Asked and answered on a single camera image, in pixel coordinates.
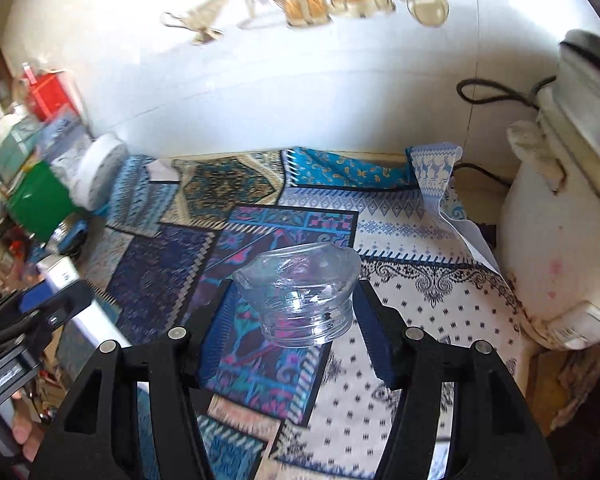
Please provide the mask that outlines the person's left hand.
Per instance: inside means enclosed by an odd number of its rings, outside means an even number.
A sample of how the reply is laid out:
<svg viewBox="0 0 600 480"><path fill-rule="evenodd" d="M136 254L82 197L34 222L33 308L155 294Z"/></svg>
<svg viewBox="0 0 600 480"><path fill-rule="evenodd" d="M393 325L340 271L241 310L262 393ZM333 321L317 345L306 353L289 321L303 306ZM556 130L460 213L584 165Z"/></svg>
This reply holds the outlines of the person's left hand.
<svg viewBox="0 0 600 480"><path fill-rule="evenodd" d="M15 419L12 424L12 435L21 446L24 458L29 462L33 462L36 454L38 454L45 432L34 422Z"/></svg>

